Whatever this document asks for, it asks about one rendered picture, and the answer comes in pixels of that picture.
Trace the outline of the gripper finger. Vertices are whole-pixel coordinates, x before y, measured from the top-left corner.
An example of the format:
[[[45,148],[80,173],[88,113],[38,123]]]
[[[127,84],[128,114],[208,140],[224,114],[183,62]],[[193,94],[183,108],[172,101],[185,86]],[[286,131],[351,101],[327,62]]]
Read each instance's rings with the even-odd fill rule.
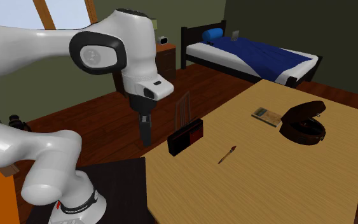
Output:
[[[151,115],[139,115],[139,130],[144,147],[151,146]]]

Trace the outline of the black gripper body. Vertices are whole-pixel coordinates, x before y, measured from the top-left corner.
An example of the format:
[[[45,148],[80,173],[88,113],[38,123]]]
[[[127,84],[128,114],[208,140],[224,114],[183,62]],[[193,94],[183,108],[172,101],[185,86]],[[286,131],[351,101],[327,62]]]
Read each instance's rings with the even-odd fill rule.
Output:
[[[130,107],[142,116],[151,114],[151,110],[156,107],[157,102],[147,97],[129,94]]]

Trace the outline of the black and red radio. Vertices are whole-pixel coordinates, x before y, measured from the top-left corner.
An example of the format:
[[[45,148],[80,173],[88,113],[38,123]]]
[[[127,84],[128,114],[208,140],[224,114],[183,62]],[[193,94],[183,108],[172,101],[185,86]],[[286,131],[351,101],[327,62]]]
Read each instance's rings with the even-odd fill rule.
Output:
[[[203,137],[203,120],[197,118],[167,138],[169,153],[175,157]]]

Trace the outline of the brown wooden nightstand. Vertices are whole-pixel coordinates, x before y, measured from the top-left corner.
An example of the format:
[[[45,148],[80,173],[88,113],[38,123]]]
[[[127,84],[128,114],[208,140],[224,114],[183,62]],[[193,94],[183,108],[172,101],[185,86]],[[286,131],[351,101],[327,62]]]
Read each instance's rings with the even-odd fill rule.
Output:
[[[159,37],[156,43],[156,66],[158,74],[166,80],[176,78],[176,46],[165,36]]]

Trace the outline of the dark robot stand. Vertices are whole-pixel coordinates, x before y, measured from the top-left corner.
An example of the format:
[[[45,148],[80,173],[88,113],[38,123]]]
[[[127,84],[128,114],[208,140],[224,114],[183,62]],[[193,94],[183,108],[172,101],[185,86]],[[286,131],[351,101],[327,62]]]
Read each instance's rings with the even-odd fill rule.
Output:
[[[26,224],[155,224],[144,158],[79,169],[35,164],[29,177],[24,196],[34,207]]]

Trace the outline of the brown paintbrush with red tip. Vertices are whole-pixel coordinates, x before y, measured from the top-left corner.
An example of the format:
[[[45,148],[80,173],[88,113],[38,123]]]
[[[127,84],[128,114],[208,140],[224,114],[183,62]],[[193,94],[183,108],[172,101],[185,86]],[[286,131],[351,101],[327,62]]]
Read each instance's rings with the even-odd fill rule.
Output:
[[[233,153],[235,151],[236,147],[237,146],[232,146],[231,149],[229,150],[229,152],[217,164],[222,163],[231,153]]]

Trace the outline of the light wooden table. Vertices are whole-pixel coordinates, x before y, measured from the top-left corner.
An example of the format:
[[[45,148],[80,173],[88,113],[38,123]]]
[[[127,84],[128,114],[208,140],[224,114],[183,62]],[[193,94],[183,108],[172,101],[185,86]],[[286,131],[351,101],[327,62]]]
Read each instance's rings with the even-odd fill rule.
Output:
[[[148,208],[159,224],[354,224],[358,109],[330,100],[326,137],[294,143],[251,116],[283,115],[315,96],[262,80],[203,118],[203,137],[173,157],[146,153]],[[222,163],[217,164],[237,146]]]

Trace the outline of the dark bed with blue blanket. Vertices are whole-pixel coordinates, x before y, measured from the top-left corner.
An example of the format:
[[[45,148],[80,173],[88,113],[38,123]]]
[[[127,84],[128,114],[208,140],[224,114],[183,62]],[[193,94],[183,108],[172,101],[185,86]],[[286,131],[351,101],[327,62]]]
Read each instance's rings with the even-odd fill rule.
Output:
[[[225,36],[226,20],[181,28],[181,68],[187,61],[257,83],[268,80],[295,88],[311,81],[322,57],[240,38]]]

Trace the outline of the open round brown wooden box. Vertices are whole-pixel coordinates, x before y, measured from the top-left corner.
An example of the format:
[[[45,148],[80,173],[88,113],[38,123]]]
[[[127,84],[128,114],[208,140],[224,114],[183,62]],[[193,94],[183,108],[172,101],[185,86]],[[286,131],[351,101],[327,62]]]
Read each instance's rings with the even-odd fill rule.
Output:
[[[326,129],[316,116],[325,111],[322,101],[310,101],[289,109],[281,118],[282,126],[279,132],[288,140],[302,144],[315,145],[326,136]]]

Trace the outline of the window with wooden frame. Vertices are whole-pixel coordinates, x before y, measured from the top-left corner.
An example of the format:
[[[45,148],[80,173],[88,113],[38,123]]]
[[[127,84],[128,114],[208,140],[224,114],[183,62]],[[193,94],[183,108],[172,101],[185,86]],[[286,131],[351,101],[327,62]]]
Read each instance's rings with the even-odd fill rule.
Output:
[[[79,29],[97,22],[93,0],[0,0],[0,25]]]

